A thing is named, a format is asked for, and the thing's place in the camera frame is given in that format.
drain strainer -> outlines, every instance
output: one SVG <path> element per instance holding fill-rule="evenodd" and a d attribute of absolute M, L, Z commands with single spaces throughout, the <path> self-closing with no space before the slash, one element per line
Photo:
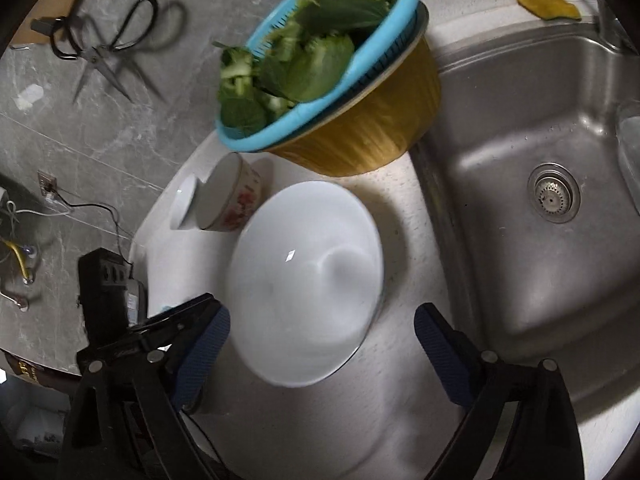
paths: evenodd
<path fill-rule="evenodd" d="M 542 164 L 529 177 L 531 203 L 542 218 L 563 224 L 571 220 L 580 207 L 580 188 L 565 168 Z"/>

blue gripper pad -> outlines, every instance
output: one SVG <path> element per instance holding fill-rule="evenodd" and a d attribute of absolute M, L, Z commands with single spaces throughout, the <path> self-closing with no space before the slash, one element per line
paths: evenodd
<path fill-rule="evenodd" d="M 433 303 L 422 304 L 416 309 L 414 330 L 449 400 L 467 410 L 470 409 L 475 400 L 470 389 L 471 371 L 447 338 L 452 338 L 454 330 Z"/>
<path fill-rule="evenodd" d="M 195 400 L 209 376 L 222 345 L 229 336 L 230 329 L 229 311 L 224 306 L 220 306 L 220 310 L 191 347 L 178 369 L 174 394 L 171 397 L 171 404 L 176 411 L 180 411 L 185 404 Z"/>

blue basket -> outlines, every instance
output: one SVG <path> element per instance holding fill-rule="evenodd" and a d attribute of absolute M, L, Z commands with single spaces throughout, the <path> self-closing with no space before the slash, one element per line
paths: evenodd
<path fill-rule="evenodd" d="M 404 49 L 413 30 L 412 23 L 415 20 L 417 5 L 418 0 L 397 0 L 389 15 L 353 55 L 347 70 L 335 88 L 324 97 L 296 105 L 277 121 L 247 137 L 239 130 L 222 124 L 218 115 L 216 128 L 222 142 L 235 152 L 258 152 L 297 133 L 302 126 L 327 110 L 345 94 L 353 95 L 360 91 Z M 246 42 L 246 46 L 256 56 L 264 56 L 265 50 L 269 47 L 263 41 L 264 37 L 273 27 L 281 27 L 295 7 L 296 0 L 284 0 L 258 26 Z"/>

scissors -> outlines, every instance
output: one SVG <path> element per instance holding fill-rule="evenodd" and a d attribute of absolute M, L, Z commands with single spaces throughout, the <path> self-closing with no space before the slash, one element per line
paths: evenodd
<path fill-rule="evenodd" d="M 145 30 L 135 40 L 127 41 L 127 43 L 120 43 L 120 38 L 126 31 L 127 26 L 129 25 L 129 22 L 131 21 L 134 13 L 136 12 L 136 9 L 143 2 L 148 2 L 151 5 L 151 9 L 152 9 L 151 19 L 149 19 L 149 22 L 147 23 Z M 124 22 L 122 23 L 122 26 L 117 31 L 113 40 L 111 40 L 111 43 L 101 44 L 97 46 L 90 46 L 88 48 L 80 47 L 79 43 L 76 41 L 76 38 L 74 37 L 71 31 L 71 28 L 69 27 L 68 18 L 66 16 L 60 16 L 59 18 L 55 18 L 52 21 L 48 36 L 49 36 L 49 43 L 51 45 L 51 49 L 53 53 L 60 59 L 69 59 L 69 60 L 84 59 L 86 61 L 84 72 L 82 72 L 80 81 L 78 82 L 78 86 L 76 87 L 76 92 L 74 94 L 73 102 L 75 102 L 75 100 L 78 98 L 78 94 L 80 93 L 82 87 L 86 84 L 89 76 L 91 75 L 94 69 L 100 72 L 118 92 L 124 95 L 124 97 L 126 97 L 129 101 L 133 102 L 131 97 L 127 93 L 127 91 L 124 89 L 124 87 L 116 78 L 116 75 L 113 73 L 113 70 L 111 70 L 109 65 L 105 62 L 105 58 L 110 54 L 127 50 L 139 44 L 140 41 L 144 40 L 148 36 L 148 34 L 151 32 L 151 30 L 154 28 L 154 25 L 156 24 L 156 19 L 158 18 L 158 9 L 159 9 L 158 0 L 136 0 L 133 6 L 129 9 L 129 12 L 124 18 Z M 65 31 L 66 38 L 69 44 L 71 45 L 71 48 L 74 51 L 72 54 L 68 52 L 63 52 L 62 50 L 60 50 L 56 43 L 56 33 L 60 29 L 63 29 Z"/>

sink basin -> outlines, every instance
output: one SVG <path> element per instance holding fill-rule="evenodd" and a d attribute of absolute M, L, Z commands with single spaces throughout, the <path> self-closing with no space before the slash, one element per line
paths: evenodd
<path fill-rule="evenodd" d="M 640 59 L 571 24 L 439 63 L 442 108 L 412 161 L 454 323 L 507 361 L 555 358 L 578 416 L 599 410 L 640 384 L 640 216 L 614 126 Z"/>

